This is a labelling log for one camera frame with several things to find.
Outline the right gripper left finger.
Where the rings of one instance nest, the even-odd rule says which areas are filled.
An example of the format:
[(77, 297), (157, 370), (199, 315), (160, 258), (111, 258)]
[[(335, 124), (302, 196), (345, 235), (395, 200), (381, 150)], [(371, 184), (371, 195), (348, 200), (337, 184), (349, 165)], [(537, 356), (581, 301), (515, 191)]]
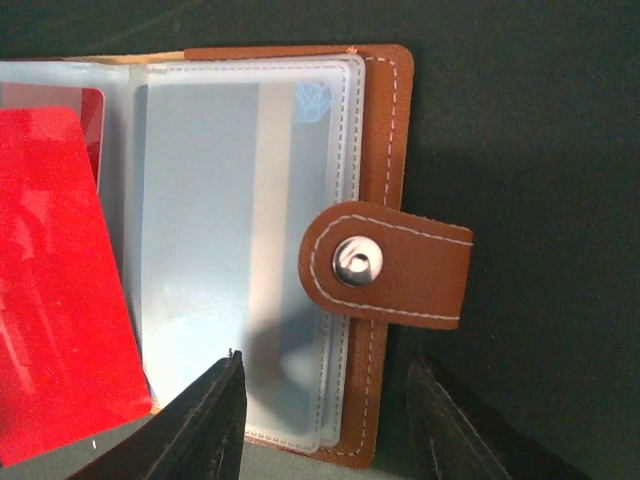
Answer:
[(237, 480), (246, 414), (245, 370), (242, 354), (235, 351), (72, 477)]

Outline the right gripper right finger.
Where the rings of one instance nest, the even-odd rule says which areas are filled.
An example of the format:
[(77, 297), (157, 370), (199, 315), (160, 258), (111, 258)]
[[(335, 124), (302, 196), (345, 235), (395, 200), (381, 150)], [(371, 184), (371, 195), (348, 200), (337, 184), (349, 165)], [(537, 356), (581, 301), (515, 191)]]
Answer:
[(408, 368), (406, 409), (417, 479), (588, 477), (422, 358)]

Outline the red credit card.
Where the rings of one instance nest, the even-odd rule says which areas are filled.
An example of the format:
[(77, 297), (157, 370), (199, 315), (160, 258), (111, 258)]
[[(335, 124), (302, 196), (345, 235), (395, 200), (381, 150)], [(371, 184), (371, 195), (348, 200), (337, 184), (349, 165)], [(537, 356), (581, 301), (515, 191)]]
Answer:
[(78, 116), (1, 113), (1, 463), (145, 416), (151, 398)]
[(1, 83), (3, 108), (64, 106), (80, 119), (93, 177), (99, 184), (104, 132), (105, 97), (92, 87), (69, 87), (21, 83)]

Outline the brown leather card holder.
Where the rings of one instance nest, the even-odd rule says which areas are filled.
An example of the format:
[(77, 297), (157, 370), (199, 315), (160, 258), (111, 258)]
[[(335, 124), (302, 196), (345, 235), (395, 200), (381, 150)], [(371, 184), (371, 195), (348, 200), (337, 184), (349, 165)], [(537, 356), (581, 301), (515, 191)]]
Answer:
[(456, 328), (473, 244), (401, 209), (413, 77), (395, 44), (2, 62), (1, 83), (104, 94), (141, 418), (239, 351), (244, 443), (371, 463), (388, 328)]

